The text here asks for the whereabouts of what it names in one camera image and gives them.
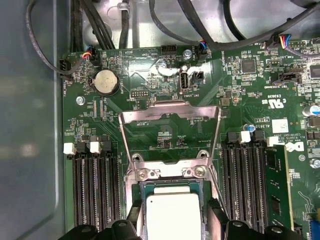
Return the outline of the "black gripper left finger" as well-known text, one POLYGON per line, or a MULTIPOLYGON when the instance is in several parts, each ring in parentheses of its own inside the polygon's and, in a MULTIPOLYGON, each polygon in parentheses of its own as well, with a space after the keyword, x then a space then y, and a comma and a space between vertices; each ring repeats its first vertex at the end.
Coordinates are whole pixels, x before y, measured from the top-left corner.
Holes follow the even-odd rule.
POLYGON ((83 224, 71 229, 72 240, 142 240, 144 228, 143 201, 135 200, 126 219, 116 220, 102 231, 83 224))

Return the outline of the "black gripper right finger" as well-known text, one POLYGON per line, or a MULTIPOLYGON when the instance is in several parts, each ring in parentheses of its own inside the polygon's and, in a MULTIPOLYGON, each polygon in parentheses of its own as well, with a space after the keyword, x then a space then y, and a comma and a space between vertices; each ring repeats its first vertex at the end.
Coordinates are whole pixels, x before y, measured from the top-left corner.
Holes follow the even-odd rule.
POLYGON ((245 222, 229 220, 219 201, 211 198, 207 202, 207 231, 209 240, 302 240, 295 231, 283 226, 271 225, 260 233, 245 222))

